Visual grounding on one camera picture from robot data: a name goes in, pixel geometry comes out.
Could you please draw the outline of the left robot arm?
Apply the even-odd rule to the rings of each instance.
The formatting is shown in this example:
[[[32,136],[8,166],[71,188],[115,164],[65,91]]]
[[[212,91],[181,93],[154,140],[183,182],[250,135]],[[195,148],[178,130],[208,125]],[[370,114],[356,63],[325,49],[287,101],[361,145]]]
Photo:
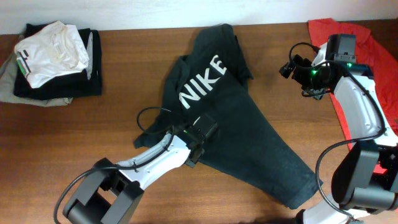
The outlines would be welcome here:
[[[63,216],[75,224],[129,223],[145,189],[168,171],[195,167],[203,145],[218,124],[207,114],[194,122],[171,127],[153,147],[131,159],[113,164],[107,158],[79,175],[78,188],[63,208]]]

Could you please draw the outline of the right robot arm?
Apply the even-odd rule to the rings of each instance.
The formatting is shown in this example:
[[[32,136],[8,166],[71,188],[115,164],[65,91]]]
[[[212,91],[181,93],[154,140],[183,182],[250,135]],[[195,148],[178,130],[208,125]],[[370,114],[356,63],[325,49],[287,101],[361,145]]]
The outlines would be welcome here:
[[[333,34],[323,45],[311,46],[313,60],[289,54],[279,70],[301,84],[304,97],[320,100],[331,93],[351,135],[318,157],[317,172],[328,152],[352,145],[333,174],[331,194],[319,187],[322,201],[301,210],[295,217],[299,224],[362,223],[366,216],[397,210],[397,135],[377,98],[373,72],[369,65],[357,63],[355,47],[355,35]]]

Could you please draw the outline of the dark green Nike t-shirt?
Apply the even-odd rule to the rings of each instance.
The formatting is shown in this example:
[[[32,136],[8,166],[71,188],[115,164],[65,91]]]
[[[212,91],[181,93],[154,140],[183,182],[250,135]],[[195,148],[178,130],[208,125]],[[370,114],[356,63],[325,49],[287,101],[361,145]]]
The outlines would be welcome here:
[[[201,30],[192,52],[179,57],[166,78],[162,111],[134,146],[152,147],[163,129],[208,114],[219,131],[204,145],[200,162],[299,208],[318,182],[249,96],[251,77],[231,25]]]

